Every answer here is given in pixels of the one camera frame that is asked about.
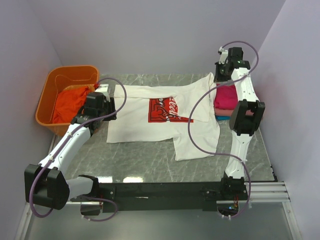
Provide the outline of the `folded blue t-shirt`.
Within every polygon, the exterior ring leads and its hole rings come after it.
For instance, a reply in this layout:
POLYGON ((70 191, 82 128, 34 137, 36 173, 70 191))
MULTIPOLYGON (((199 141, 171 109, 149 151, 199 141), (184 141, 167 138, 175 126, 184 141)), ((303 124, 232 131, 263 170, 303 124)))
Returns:
POLYGON ((226 121, 226 120, 230 120, 230 116, 219 116, 219 115, 216 115, 215 116, 216 120, 217 121, 226 121))

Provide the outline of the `black base crossbar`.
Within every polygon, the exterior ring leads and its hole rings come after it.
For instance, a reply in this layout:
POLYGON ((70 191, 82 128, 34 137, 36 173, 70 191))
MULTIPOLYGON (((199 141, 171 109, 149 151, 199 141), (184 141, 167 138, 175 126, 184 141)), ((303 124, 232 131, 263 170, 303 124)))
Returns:
POLYGON ((94 193, 80 195, 74 202, 101 202, 103 213, 119 211, 202 210, 216 212, 222 200, 221 182, 133 182, 100 183, 94 193))

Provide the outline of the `folded salmon t-shirt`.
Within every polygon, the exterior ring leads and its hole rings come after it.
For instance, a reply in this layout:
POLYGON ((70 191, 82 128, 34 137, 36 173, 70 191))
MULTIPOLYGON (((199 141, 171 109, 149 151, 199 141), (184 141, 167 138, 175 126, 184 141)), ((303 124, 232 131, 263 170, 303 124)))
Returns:
POLYGON ((234 111, 233 109, 219 109, 219 108, 214 109, 215 115, 219 117, 230 117, 233 111, 234 111))

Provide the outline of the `folded magenta t-shirt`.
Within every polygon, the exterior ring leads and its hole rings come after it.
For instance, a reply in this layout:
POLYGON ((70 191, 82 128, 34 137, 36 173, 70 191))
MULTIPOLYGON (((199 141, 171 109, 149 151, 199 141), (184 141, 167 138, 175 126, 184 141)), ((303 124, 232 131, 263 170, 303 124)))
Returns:
POLYGON ((238 96, 234 85, 223 85, 216 89, 214 107, 221 110, 233 110, 238 104, 238 96))

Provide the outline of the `orange t-shirt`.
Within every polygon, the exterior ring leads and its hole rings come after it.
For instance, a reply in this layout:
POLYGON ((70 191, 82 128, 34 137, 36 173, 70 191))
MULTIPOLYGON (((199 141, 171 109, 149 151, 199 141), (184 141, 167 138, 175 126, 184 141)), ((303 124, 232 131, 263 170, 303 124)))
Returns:
POLYGON ((52 123, 70 123, 79 109, 85 104, 87 95, 95 91, 94 86, 87 85, 63 90, 57 95, 52 123))

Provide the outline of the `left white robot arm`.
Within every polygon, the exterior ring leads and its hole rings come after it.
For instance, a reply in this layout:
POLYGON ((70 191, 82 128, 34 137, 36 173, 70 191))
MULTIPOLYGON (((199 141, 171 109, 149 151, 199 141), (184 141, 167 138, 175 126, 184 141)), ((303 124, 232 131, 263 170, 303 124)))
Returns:
POLYGON ((115 100, 106 91, 87 95, 60 142, 38 164, 26 167, 24 187, 28 203, 61 210, 70 199, 98 196, 100 186, 97 177, 81 174, 67 180, 65 174, 80 148, 101 123, 116 120, 115 111, 115 100))

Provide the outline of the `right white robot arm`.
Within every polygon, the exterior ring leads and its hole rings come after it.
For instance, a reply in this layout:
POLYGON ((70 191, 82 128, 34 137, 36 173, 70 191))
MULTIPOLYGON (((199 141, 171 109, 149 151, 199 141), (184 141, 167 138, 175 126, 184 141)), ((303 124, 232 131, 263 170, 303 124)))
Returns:
POLYGON ((230 157, 219 191, 222 200, 240 200, 248 197, 245 186, 245 161, 250 142, 260 126, 266 106, 256 95, 250 73, 251 66, 247 60, 243 60, 242 48, 220 47, 218 53, 220 59, 215 63, 214 81, 233 83, 237 95, 237 104, 229 120, 232 133, 230 157))

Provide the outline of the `aluminium frame rail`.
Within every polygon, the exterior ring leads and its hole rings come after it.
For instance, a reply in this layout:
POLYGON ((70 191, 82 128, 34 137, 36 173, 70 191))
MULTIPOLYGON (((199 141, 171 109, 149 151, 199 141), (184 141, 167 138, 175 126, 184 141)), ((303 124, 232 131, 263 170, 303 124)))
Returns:
POLYGON ((223 156, 175 161, 173 143, 107 144, 95 136, 67 163, 65 178, 95 176, 99 204, 84 197, 66 203, 47 218, 29 206, 18 240, 300 240, 302 234, 286 184, 275 176, 262 135, 248 151, 250 199, 219 201, 223 156))

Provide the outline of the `orange plastic laundry basket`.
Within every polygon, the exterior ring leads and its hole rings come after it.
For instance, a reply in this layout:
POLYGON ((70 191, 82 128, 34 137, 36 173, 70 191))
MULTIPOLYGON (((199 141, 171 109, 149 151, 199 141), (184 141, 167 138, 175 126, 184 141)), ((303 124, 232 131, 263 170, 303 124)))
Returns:
POLYGON ((70 125, 53 123, 54 109, 58 94, 64 90, 83 86, 94 87, 99 80, 99 70, 92 65, 61 66, 52 70, 44 83, 35 119, 38 124, 48 128, 57 136, 63 136, 70 125))

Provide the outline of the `white printed t-shirt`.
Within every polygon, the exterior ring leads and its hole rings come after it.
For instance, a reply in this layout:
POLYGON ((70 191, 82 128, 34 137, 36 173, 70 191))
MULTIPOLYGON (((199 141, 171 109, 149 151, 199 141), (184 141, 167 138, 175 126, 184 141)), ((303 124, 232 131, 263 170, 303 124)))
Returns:
POLYGON ((214 75, 183 86, 117 85, 117 119, 108 125, 107 143, 173 140, 176 161, 205 158, 217 150, 220 126, 215 117, 214 75))

